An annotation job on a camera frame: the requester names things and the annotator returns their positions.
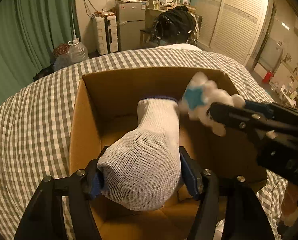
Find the white closet door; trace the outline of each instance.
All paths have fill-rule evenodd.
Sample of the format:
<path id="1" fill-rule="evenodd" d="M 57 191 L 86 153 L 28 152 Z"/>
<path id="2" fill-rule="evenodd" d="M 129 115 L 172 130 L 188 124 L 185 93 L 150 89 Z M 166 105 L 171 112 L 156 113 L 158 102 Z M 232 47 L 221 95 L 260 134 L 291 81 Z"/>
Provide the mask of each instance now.
<path id="1" fill-rule="evenodd" d="M 196 13 L 203 17 L 199 41 L 207 46 L 216 26 L 221 0 L 197 0 Z"/>
<path id="2" fill-rule="evenodd" d="M 222 0 L 210 48 L 244 64 L 264 22 L 268 0 Z"/>

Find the blue star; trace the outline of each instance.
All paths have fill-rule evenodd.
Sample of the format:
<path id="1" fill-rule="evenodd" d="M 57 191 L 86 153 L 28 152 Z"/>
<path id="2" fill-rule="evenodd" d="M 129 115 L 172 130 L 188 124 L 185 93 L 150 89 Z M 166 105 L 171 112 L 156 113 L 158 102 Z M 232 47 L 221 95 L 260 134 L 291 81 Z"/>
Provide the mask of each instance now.
<path id="1" fill-rule="evenodd" d="M 205 105 L 205 102 L 201 100 L 202 93 L 203 89 L 201 87 L 186 89 L 184 98 L 187 100 L 190 110 L 194 110 L 197 106 Z"/>

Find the white suitcase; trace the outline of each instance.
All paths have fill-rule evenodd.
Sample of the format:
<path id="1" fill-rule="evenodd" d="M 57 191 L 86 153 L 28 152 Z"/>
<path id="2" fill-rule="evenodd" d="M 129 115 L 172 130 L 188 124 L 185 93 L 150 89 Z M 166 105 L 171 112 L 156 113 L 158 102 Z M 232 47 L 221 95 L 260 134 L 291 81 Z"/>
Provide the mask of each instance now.
<path id="1" fill-rule="evenodd" d="M 118 51 L 116 16 L 95 17 L 93 27 L 97 50 L 100 55 Z"/>

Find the striped cloth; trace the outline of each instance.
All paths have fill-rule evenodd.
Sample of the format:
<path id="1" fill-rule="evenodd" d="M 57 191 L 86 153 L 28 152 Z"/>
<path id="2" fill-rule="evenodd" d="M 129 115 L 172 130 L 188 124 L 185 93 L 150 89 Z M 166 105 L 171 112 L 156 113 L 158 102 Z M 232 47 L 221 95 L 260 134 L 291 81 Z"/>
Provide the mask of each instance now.
<path id="1" fill-rule="evenodd" d="M 220 69 L 240 95 L 257 102 L 272 99 L 235 60 L 220 54 L 180 49 L 142 49 L 104 55 L 70 66 L 20 90 L 0 106 L 0 232 L 13 239 L 35 189 L 46 175 L 67 177 L 71 120 L 83 74 L 121 68 L 180 66 Z M 267 185 L 257 194 L 276 239 L 276 221 L 286 181 L 268 171 Z M 64 198 L 65 226 L 73 229 Z"/>

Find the fire extinguisher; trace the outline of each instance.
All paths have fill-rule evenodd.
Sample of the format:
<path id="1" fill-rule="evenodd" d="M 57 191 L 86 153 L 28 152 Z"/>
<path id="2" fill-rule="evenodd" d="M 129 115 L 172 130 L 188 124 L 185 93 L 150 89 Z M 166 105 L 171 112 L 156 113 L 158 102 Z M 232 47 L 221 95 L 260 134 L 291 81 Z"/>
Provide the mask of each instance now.
<path id="1" fill-rule="evenodd" d="M 264 79 L 262 80 L 262 82 L 265 84 L 268 84 L 272 77 L 273 77 L 273 73 L 268 71 Z"/>

